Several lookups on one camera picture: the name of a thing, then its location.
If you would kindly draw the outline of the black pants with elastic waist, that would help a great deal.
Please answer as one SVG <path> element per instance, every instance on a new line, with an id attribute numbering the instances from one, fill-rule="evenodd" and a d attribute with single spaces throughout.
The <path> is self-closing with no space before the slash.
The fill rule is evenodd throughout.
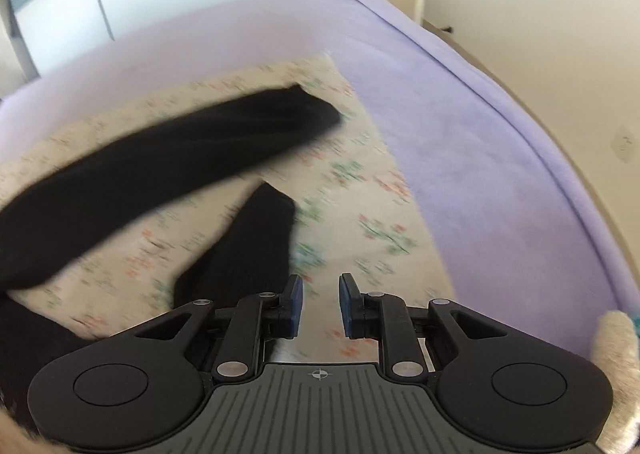
<path id="1" fill-rule="evenodd" d="M 2 410 L 34 428 L 32 378 L 86 341 L 11 292 L 39 286 L 143 214 L 306 145 L 341 122 L 299 86 L 207 106 L 132 133 L 26 188 L 1 212 Z M 290 276 L 294 201 L 259 185 L 219 240 L 177 279 L 172 305 L 234 307 Z"/>

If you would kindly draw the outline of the lavender bed sheet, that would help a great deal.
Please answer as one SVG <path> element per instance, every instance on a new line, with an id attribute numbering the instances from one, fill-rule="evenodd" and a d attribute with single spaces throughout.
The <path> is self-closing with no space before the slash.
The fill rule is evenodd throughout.
<path id="1" fill-rule="evenodd" d="M 241 0 L 156 24 L 1 106 L 1 166 L 140 96 L 330 58 L 413 193 L 445 299 L 588 356 L 599 318 L 639 310 L 629 267 L 572 167 L 497 84 L 386 0 Z"/>

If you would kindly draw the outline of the floral embroidered cream bed cover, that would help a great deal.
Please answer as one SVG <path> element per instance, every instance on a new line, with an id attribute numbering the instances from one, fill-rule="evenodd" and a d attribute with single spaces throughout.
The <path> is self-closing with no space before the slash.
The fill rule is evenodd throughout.
<path id="1" fill-rule="evenodd" d="M 324 100 L 340 122 L 309 143 L 139 215 L 14 299 L 81 338 L 134 327 L 196 298 L 218 304 L 300 278 L 303 322 L 281 362 L 376 358 L 342 330 L 337 281 L 416 307 L 454 292 L 418 203 L 350 84 L 326 56 L 247 68 L 155 91 L 59 129 L 2 163 L 1 199 L 122 137 L 260 91 Z"/>

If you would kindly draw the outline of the cream fuzzy sleeve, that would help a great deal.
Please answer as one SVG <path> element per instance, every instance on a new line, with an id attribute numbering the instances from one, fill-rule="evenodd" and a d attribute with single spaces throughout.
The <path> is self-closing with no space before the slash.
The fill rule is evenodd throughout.
<path id="1" fill-rule="evenodd" d="M 613 389 L 613 406 L 597 440 L 605 453 L 639 452 L 639 337 L 622 311 L 599 318 L 591 361 Z"/>

